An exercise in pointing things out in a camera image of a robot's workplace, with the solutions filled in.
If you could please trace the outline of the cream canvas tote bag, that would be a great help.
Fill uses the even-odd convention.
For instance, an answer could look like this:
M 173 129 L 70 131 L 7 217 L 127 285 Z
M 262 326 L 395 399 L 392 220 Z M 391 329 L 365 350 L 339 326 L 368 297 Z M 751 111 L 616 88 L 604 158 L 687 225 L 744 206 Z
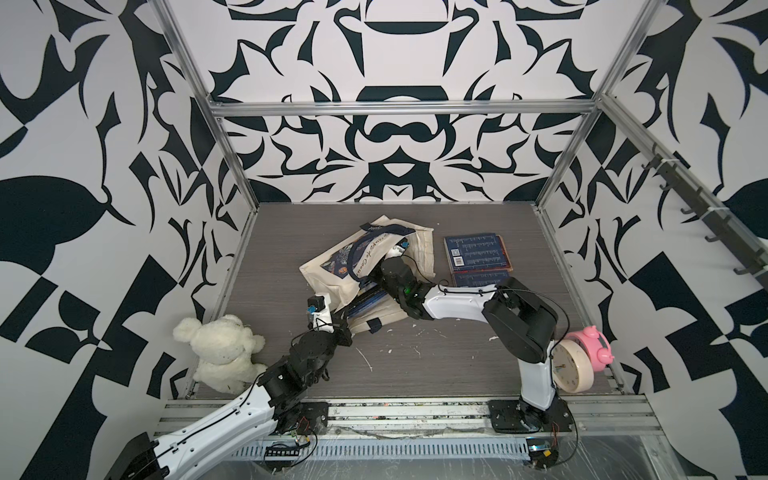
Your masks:
M 410 243 L 403 255 L 393 247 L 401 240 Z M 369 274 L 385 258 L 400 257 L 419 280 L 433 283 L 433 229 L 385 215 L 361 225 L 355 233 L 300 266 L 300 272 L 314 295 L 328 293 L 331 312 L 345 312 L 345 307 L 366 287 L 377 285 Z M 390 296 L 359 317 L 348 319 L 353 335 L 375 333 L 382 326 L 406 318 Z

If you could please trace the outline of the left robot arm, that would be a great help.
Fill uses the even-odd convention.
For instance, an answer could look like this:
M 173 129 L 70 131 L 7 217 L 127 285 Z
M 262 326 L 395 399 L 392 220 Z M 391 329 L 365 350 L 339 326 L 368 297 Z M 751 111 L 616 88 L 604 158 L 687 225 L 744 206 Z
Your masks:
M 352 333 L 343 313 L 312 315 L 312 327 L 289 353 L 235 399 L 202 419 L 155 440 L 142 433 L 115 460 L 108 479 L 198 479 L 249 442 L 283 433 L 300 418 L 307 390 L 327 378 L 327 366 Z

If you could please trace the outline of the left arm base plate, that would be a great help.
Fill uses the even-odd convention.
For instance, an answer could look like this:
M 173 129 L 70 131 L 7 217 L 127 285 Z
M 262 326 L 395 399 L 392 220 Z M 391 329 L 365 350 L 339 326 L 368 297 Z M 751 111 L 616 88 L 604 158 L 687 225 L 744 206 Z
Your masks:
M 300 402 L 275 416 L 274 433 L 296 432 L 299 435 L 321 433 L 327 427 L 329 418 L 328 402 Z

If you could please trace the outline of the blue classics book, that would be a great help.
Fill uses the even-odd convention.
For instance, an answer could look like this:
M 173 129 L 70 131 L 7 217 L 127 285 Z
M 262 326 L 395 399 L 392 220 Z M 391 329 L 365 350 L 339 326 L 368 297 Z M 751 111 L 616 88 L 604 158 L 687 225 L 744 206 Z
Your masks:
M 443 244 L 453 273 L 512 269 L 504 241 L 496 233 L 446 236 Z
M 455 272 L 453 280 L 456 287 L 485 287 L 498 285 L 510 277 L 505 269 Z

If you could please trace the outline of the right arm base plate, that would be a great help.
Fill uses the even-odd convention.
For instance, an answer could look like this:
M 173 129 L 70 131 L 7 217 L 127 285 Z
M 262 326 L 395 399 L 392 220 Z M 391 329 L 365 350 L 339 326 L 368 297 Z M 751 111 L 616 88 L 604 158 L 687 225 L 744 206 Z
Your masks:
M 565 400 L 555 396 L 550 407 L 540 410 L 522 399 L 487 402 L 493 430 L 505 434 L 571 432 L 574 418 Z

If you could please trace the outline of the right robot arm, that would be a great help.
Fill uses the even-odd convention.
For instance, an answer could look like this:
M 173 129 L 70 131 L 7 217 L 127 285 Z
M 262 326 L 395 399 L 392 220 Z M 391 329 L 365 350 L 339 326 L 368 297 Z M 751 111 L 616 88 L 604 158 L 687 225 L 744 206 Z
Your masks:
M 444 287 L 419 280 L 401 258 L 381 261 L 372 276 L 414 319 L 454 318 L 488 324 L 518 359 L 521 402 L 537 412 L 552 406 L 556 389 L 550 353 L 559 316 L 535 292 L 514 278 L 498 285 Z

